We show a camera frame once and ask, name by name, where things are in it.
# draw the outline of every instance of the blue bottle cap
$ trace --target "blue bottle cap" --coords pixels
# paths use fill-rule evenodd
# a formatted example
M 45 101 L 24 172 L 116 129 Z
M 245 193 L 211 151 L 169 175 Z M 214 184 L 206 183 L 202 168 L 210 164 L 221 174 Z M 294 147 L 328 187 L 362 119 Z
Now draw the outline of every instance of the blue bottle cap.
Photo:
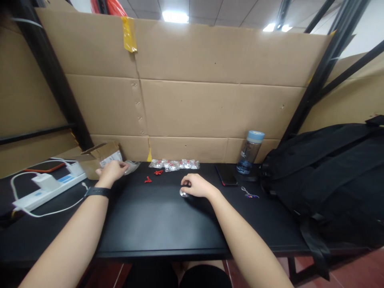
M 264 139 L 265 134 L 259 131 L 249 131 L 247 141 L 251 143 L 261 143 Z

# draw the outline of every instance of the white wall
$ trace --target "white wall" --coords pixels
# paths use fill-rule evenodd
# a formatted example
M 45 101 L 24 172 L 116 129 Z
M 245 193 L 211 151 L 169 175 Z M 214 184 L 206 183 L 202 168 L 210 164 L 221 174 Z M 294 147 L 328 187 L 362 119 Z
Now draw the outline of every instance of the white wall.
M 324 17 L 314 28 L 314 34 L 327 34 L 337 11 Z M 355 37 L 341 54 L 342 58 L 368 52 L 384 40 L 384 0 L 371 0 L 356 26 Z
M 71 0 L 71 3 L 79 12 L 92 13 L 91 0 Z

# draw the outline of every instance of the person's left hand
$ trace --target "person's left hand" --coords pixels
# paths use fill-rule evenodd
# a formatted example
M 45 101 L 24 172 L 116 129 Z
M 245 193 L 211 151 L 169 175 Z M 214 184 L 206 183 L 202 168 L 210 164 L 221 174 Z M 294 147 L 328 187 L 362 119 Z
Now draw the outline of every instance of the person's left hand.
M 95 187 L 111 188 L 113 183 L 120 179 L 128 170 L 129 165 L 122 161 L 113 160 L 106 164 L 103 169 L 97 169 L 96 173 L 100 177 Z

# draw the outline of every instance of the cardboard box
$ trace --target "cardboard box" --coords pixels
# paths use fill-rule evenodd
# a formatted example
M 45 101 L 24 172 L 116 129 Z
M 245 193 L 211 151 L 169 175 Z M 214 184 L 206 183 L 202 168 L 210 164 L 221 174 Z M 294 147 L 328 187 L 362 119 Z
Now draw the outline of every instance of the cardboard box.
M 96 174 L 97 169 L 104 168 L 112 160 L 123 160 L 119 143 L 115 141 L 94 146 L 74 158 L 80 163 L 81 168 L 83 168 L 87 178 L 90 180 L 99 179 L 99 176 Z

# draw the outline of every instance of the watch strap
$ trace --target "watch strap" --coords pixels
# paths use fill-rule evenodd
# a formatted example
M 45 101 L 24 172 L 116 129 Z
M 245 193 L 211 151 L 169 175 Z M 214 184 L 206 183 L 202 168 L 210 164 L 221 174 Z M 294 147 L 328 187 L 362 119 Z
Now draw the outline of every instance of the watch strap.
M 110 189 L 108 188 L 99 188 L 99 187 L 91 187 L 87 190 L 86 194 L 84 195 L 84 198 L 87 198 L 91 195 L 102 195 L 106 196 L 106 198 L 109 199 Z

